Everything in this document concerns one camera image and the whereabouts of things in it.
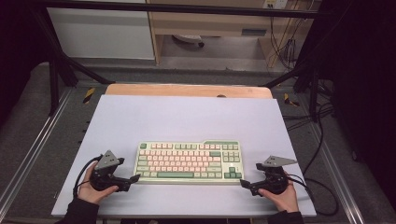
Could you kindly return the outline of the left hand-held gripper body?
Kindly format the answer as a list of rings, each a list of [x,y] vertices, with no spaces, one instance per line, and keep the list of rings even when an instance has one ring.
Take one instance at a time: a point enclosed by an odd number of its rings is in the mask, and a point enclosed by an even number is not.
[[[95,190],[102,191],[112,186],[122,189],[124,184],[120,177],[114,176],[114,172],[120,165],[119,159],[108,150],[96,163],[92,171],[90,182]]]

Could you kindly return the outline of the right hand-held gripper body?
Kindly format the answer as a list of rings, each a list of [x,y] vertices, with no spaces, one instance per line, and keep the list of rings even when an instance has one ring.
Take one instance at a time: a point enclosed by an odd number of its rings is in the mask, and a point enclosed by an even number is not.
[[[274,194],[280,194],[287,188],[289,180],[283,169],[286,165],[296,163],[297,160],[270,156],[262,163],[257,163],[256,168],[263,171],[265,179],[259,182],[258,189],[266,189]]]

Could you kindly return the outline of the green and pink keyboard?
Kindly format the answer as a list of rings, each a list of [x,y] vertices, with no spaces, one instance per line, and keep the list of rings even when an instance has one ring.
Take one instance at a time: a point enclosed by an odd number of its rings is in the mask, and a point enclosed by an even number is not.
[[[238,141],[141,142],[134,174],[149,184],[238,184],[244,178]]]

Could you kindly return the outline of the person's left hand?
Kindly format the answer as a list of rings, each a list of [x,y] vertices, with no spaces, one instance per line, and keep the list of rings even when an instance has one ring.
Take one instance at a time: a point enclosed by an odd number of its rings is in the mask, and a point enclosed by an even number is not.
[[[104,190],[100,190],[100,191],[96,190],[91,185],[90,182],[90,177],[92,175],[95,166],[96,166],[96,161],[93,162],[90,165],[90,167],[87,169],[83,181],[78,188],[78,198],[88,203],[99,204],[105,197],[116,192],[119,189],[119,187],[111,186]]]

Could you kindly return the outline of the person's right hand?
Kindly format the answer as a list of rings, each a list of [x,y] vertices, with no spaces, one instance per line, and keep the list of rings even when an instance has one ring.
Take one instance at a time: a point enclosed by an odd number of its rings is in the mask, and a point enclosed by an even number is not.
[[[296,190],[291,181],[288,182],[286,189],[280,194],[274,194],[267,189],[259,189],[258,192],[261,196],[273,202],[279,212],[299,212]]]

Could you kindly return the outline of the white table board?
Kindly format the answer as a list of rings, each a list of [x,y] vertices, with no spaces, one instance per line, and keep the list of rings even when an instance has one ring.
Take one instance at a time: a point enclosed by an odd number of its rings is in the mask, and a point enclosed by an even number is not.
[[[257,163],[269,156],[295,157],[274,99],[104,95],[71,166],[52,213],[65,214],[82,167],[111,150],[124,159],[117,176],[133,174],[143,141],[236,140],[245,178],[259,181]],[[106,197],[102,217],[265,217],[276,212],[263,197],[240,185],[160,185],[138,181],[129,191]]]

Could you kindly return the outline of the yellow clamp right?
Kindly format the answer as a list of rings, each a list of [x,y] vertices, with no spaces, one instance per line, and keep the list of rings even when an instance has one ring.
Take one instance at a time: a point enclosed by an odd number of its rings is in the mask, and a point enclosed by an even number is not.
[[[284,103],[287,105],[300,106],[298,102],[292,101],[287,93],[284,93]]]

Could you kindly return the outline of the wooden table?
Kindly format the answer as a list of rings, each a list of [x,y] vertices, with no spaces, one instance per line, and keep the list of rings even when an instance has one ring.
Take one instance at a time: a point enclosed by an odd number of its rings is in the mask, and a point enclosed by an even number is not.
[[[189,96],[222,98],[272,99],[271,91],[263,87],[184,85],[184,84],[111,84],[106,95]]]

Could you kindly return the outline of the black curtain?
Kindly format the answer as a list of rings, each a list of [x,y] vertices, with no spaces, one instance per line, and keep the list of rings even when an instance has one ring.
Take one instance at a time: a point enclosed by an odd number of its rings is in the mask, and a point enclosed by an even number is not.
[[[46,44],[27,0],[0,0],[0,127],[19,101],[31,71],[46,60]]]
[[[323,73],[349,139],[396,209],[396,0],[353,0]]]

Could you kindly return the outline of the white cabinet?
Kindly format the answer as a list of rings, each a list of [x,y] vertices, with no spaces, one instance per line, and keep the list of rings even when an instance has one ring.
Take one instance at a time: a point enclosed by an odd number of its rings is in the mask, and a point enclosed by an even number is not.
[[[68,8],[48,12],[70,57],[154,59],[147,12]]]

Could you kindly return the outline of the white chair base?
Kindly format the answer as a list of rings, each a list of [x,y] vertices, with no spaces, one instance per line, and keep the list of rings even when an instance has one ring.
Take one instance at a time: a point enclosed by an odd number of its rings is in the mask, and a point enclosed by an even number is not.
[[[200,48],[205,46],[205,43],[199,35],[174,35],[174,38],[185,43],[197,44]]]

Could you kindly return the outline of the light wooden desk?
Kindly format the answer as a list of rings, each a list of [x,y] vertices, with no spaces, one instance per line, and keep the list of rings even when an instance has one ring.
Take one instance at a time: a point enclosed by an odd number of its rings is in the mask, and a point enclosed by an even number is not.
[[[215,7],[264,8],[264,0],[146,0],[149,4],[176,4]],[[288,0],[289,10],[318,11],[321,0]],[[266,58],[274,67],[280,51],[290,39],[305,40],[311,19],[264,18],[258,16],[150,12],[148,14],[155,61],[162,57],[167,35],[256,37]]]

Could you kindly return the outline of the black metal crossbar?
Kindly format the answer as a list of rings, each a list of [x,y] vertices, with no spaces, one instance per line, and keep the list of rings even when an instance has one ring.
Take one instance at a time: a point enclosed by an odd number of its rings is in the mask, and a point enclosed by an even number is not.
[[[144,3],[121,3],[121,2],[97,2],[97,1],[74,1],[74,0],[31,0],[35,6],[93,9],[93,10],[117,10],[117,11],[145,11],[163,13],[193,13],[213,15],[237,15],[279,18],[316,19],[326,17],[326,14],[315,11],[265,9],[247,7],[212,7],[193,5],[166,5]]]

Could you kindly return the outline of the black metal frame stand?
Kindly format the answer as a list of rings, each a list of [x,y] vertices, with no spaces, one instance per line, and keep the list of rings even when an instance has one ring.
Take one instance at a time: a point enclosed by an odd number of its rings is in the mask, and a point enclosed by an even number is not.
[[[50,111],[52,116],[60,104],[59,78],[66,87],[76,87],[78,78],[75,70],[92,78],[100,84],[113,84],[113,81],[101,77],[87,67],[73,60],[63,51],[50,20],[50,15],[44,7],[29,6],[29,10],[49,46],[49,86],[50,86]]]
[[[313,63],[300,63],[296,65],[287,74],[282,75],[272,81],[269,81],[263,86],[267,89],[272,89],[276,85],[292,78],[297,77],[293,89],[297,93],[305,91],[310,88],[309,91],[309,117],[314,121],[318,122],[317,114],[317,99],[318,99],[318,67]]]

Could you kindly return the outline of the white wall socket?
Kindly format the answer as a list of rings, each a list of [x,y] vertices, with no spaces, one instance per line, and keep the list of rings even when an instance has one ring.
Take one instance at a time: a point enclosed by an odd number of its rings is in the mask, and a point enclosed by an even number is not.
[[[264,0],[264,8],[283,9],[286,7],[288,0]]]

